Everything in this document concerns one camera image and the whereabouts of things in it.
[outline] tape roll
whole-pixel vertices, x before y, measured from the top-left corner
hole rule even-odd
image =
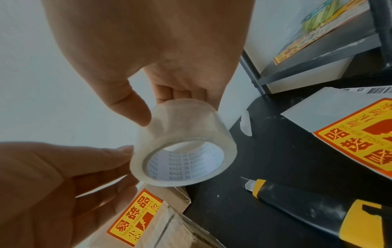
[[[140,181],[163,187],[210,179],[231,165],[237,146],[217,111],[208,103],[177,99],[151,110],[139,127],[130,168]]]

